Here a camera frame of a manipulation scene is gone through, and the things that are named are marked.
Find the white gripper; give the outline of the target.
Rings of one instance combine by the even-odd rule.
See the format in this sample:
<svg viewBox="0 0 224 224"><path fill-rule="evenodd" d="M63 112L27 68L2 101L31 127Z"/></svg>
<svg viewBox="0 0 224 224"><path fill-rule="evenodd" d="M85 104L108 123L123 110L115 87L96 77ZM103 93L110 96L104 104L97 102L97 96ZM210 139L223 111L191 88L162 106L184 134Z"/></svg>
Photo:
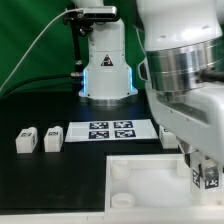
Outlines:
<svg viewBox="0 0 224 224"><path fill-rule="evenodd" d="M180 104L164 101L148 83L145 89L155 121L183 140L178 147L188 167L198 150L224 166L224 85L206 83Z"/></svg>

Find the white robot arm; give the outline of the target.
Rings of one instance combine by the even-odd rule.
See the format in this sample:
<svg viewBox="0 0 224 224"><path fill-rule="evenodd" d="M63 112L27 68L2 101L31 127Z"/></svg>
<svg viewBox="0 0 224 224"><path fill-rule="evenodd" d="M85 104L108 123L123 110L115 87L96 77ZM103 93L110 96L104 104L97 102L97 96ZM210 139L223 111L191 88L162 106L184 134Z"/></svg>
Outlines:
<svg viewBox="0 0 224 224"><path fill-rule="evenodd" d="M118 103L135 95L117 9L104 0L71 1L93 29L81 99ZM145 89L154 120L177 137L185 154L199 152L224 165L224 84L216 78L223 0L134 1L145 33Z"/></svg>

